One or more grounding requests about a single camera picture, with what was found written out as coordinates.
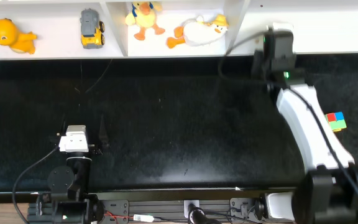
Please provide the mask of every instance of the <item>yellow and gray toy truck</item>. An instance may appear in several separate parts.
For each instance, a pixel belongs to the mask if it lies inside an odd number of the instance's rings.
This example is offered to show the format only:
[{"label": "yellow and gray toy truck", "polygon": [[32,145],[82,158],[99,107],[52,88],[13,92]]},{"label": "yellow and gray toy truck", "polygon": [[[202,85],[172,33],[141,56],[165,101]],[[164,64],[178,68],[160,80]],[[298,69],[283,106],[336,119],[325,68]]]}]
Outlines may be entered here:
[{"label": "yellow and gray toy truck", "polygon": [[104,45],[104,23],[93,9],[81,12],[81,42],[85,49],[99,49]]}]

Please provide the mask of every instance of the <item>colorful cube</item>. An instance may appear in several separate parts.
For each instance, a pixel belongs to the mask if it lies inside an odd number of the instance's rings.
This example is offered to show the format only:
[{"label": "colorful cube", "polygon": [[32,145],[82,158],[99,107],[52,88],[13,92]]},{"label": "colorful cube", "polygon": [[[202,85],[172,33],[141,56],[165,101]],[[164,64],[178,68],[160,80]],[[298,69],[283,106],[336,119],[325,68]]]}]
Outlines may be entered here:
[{"label": "colorful cube", "polygon": [[346,122],[342,112],[326,114],[326,119],[334,132],[346,128]]}]

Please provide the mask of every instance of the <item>black table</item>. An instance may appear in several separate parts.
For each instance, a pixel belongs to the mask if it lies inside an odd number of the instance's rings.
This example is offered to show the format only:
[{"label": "black table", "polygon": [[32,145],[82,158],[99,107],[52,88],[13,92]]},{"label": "black table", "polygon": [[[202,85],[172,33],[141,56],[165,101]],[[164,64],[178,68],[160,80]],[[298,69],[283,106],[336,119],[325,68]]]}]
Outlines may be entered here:
[{"label": "black table", "polygon": [[[260,86],[223,81],[218,58],[120,59],[90,92],[109,60],[0,62],[0,192],[53,146],[68,124],[98,132],[104,115],[111,150],[93,159],[90,191],[291,187],[303,162],[284,119]],[[227,60],[247,76],[252,57]],[[358,54],[301,55],[325,113],[342,111],[337,133],[358,163]],[[31,170],[18,191],[47,190],[65,156]]]}]

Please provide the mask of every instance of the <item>yellow hat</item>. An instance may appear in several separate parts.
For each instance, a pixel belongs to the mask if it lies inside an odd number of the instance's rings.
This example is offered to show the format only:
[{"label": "yellow hat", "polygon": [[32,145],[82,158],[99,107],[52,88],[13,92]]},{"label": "yellow hat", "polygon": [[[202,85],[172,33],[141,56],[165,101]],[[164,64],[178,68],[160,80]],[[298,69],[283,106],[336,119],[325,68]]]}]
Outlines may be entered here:
[{"label": "yellow hat", "polygon": [[218,25],[218,26],[229,26],[229,24],[226,22],[226,17],[222,14],[218,14],[216,16],[216,19],[212,22],[212,24]]}]

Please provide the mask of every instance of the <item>orange beak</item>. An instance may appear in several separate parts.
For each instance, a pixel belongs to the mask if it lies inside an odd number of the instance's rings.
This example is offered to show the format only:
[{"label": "orange beak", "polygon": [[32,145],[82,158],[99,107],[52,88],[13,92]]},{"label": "orange beak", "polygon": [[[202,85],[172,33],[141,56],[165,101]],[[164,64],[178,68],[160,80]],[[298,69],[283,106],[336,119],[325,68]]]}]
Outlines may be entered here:
[{"label": "orange beak", "polygon": [[144,2],[140,5],[140,11],[145,14],[145,15],[149,15],[150,14],[150,6],[149,4],[147,4],[147,2]]}]

